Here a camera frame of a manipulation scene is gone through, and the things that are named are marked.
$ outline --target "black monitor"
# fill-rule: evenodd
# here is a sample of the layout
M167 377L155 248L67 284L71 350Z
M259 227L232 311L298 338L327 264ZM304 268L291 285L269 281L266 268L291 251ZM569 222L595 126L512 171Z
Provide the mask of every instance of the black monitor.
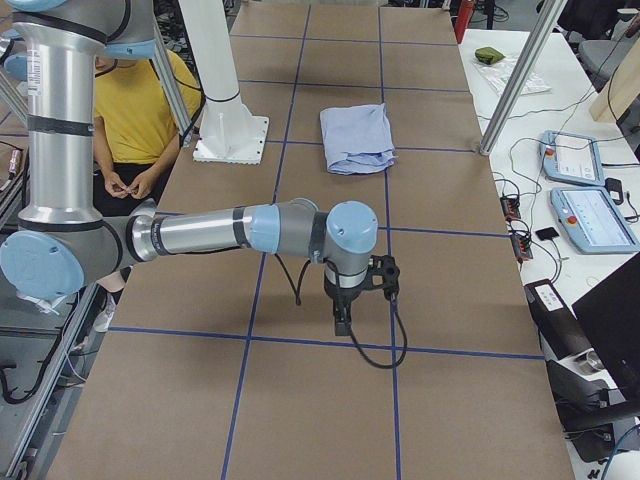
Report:
M573 311L620 392L640 400L640 254L575 302Z

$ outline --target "small black device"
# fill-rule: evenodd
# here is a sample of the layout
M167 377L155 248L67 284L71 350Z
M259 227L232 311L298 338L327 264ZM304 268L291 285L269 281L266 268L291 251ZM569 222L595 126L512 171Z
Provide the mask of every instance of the small black device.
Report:
M553 227L541 228L540 230L536 230L536 236L540 240L553 240L560 236L558 231Z
M624 203L624 193L622 192L622 182L617 178L607 178L604 181L604 188L609 192L611 200L616 205Z
M556 358L578 355L591 348L578 321L550 280L524 286L531 318Z

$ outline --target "white desk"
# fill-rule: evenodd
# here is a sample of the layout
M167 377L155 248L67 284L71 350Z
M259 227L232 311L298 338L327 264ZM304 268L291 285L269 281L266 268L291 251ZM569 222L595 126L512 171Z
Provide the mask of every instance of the white desk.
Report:
M524 46L527 35L527 32L508 31L469 30L466 32L464 42L460 47L460 54L474 98L474 106L479 117L491 117L498 103L498 95L480 75L476 67L473 66L475 50L491 46L505 54L517 53ZM551 86L551 90L545 93L521 96L511 113L512 116L521 115L532 110L562 109L578 102L585 93L593 91L589 79L560 34L551 35L534 71ZM511 168L509 150L519 139L523 137L537 139L540 138L545 130L559 130L561 128L567 132L589 135L598 139L620 137L620 130L615 124L597 123L592 120L589 114L589 106L595 98L596 94L593 93L586 101L579 104L575 114L566 124L565 121L574 111L573 107L563 112L532 113L524 118L509 120L490 155L492 169L518 184L522 192L534 192L535 185L516 175ZM484 131L489 122L482 118L479 118L479 122L481 129ZM633 152L624 139L599 143L598 147L603 163L637 164ZM520 142L513 150L515 169L528 177L537 178L541 166L538 149L537 142ZM620 179L623 189L631 192L633 205L636 208L640 207L640 168L608 168L605 169L604 173L606 177ZM630 255L580 254L568 241L562 227L558 225L556 215L549 202L548 191L561 184L547 181L544 175L541 175L538 181L543 191L536 196L533 209L531 207L534 196L527 195L521 199L520 211L523 220L529 225L531 231L553 226L561 234L561 237L556 239L556 244L561 255L567 257L567 260L563 262L562 274L555 283L555 287L567 304L571 305L597 282L628 260ZM498 191L501 192L502 182L498 182L497 187ZM514 193L514 189L506 186L506 192ZM633 214L626 201L620 208L624 215ZM640 225L636 224L632 229L637 236L640 235ZM522 267L521 278L523 284L551 278L554 273L555 267L551 258L535 245L532 249L534 260L524 262ZM592 376L589 377L589 380L595 378L597 377ZM568 443L568 448L576 479L587 478L592 469L600 469L600 475L602 474L602 466L595 462L585 464L580 460L570 443ZM640 452L626 453L616 456L607 474L607 479L637 480L639 472Z

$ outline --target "table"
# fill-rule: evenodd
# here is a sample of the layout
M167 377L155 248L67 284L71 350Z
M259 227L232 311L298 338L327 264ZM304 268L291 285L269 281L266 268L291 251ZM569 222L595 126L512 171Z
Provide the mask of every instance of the table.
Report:
M479 74L474 63L474 52L477 48L493 46L505 54L518 54L522 49L526 38L526 32L507 31L481 31L468 30L464 41L460 46L460 55L463 60L471 94L474 98L476 112L479 115L481 127L484 129L488 121L482 117L490 117L498 102L498 95L490 87L489 83ZM534 71L538 73L547 84L551 86L549 92L524 95L518 100L511 116L522 115L532 110L564 109L567 106L578 103L583 97L585 101L565 111L547 111L528 114L523 118L509 120L503 130L495 148L491 152L490 160L492 169L504 177L516 182L522 192L533 192L534 184L517 176L511 167L509 151L521 138L540 138L545 130L560 130L593 136L597 139L615 139L621 136L620 130L615 124L595 122L589 114L589 107L596 94L584 70L578 63L575 55L561 34L552 34L545 46ZM636 164L637 160L629 148L626 140L619 139L610 142L599 143L602 161L604 163L628 163ZM540 160L538 156L538 144L534 141L523 141L512 151L515 169L531 178L538 178L540 173ZM632 193L631 200L640 195L640 169L605 169L605 176L614 176L622 181L623 189ZM541 175L538 179L542 187L542 193L522 198L520 207L523 220L527 222L532 231L548 226L554 226L560 232L560 238L556 239L559 251L566 260L563 261L562 273L555 283L555 287L568 305L582 297L600 280L627 261L631 255L582 255L568 241L564 231L557 223L557 218L549 202L548 191L562 184L548 181ZM497 182L498 192L502 191L501 182ZM510 186L506 187L507 193L513 193ZM627 202L621 207L625 215L632 215ZM632 226L636 235L640 234L637 224ZM552 259L538 246L532 247L534 260L523 264L521 279L523 284L536 280L551 278L554 272ZM561 362L566 367L576 371L572 365L572 359ZM604 372L589 376L589 380L605 379L609 385L613 385L611 378ZM578 457L571 445L569 450L572 455L572 463L576 478L585 478L592 469L602 469L597 463L585 464ZM640 453L631 452L616 458L609 479L632 480L637 478L640 469Z
M333 336L321 268L295 307L253 251L137 265L48 478L572 478L448 14L248 3L231 40L270 117L264 158L185 150L160 210L367 203L402 272L407 359L376 370ZM320 110L380 102L397 164L328 174ZM399 354L380 295L353 315L368 353Z

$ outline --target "folded cloth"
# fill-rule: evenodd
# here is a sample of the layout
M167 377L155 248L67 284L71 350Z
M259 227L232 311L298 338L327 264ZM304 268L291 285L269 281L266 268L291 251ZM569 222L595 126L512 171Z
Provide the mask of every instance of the folded cloth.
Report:
M359 105L320 112L329 173L375 173L393 165L393 142L386 106Z

